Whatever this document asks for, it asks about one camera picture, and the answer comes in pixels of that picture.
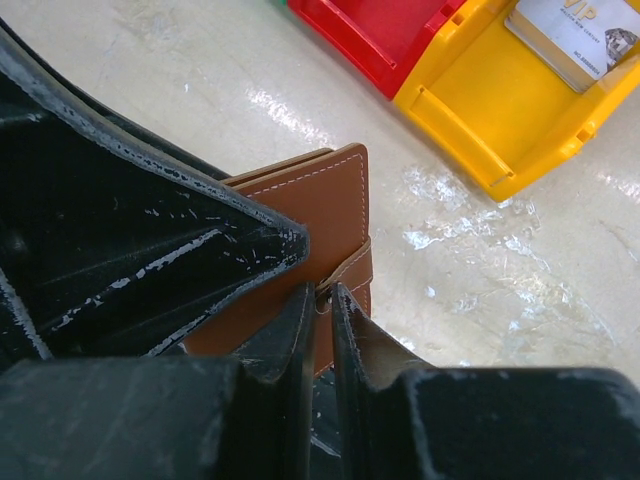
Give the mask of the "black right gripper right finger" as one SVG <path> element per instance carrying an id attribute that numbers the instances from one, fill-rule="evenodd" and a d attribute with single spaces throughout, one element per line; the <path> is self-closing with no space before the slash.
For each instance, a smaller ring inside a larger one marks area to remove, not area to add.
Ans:
<path id="1" fill-rule="evenodd" d="M 437 368 L 332 289 L 348 479 L 635 479 L 639 392 L 604 368 Z"/>

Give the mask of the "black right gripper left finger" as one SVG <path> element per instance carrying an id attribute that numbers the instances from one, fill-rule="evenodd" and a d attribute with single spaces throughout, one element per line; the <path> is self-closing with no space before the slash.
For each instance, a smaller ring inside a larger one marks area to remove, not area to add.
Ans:
<path id="1" fill-rule="evenodd" d="M 315 295 L 225 357 L 23 361 L 1 377 L 5 479 L 305 479 Z"/>

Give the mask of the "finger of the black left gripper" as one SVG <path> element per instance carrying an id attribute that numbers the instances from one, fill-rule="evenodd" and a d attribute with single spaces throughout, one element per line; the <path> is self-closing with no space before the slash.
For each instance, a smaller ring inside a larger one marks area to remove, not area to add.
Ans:
<path id="1" fill-rule="evenodd" d="M 1 354 L 158 355 L 301 264 L 306 229 L 1 29 Z"/>

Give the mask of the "brown leather card holder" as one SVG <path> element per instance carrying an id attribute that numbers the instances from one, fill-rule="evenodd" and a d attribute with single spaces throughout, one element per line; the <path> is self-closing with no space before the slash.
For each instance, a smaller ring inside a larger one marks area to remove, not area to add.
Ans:
<path id="1" fill-rule="evenodd" d="M 226 179 L 247 198 L 306 227 L 308 258 L 244 294 L 184 340 L 195 356 L 223 356 L 265 327 L 297 285 L 315 286 L 315 366 L 321 375 L 334 362 L 331 286 L 347 287 L 371 309 L 373 279 L 369 236 L 368 152 L 364 145 L 328 148 Z"/>

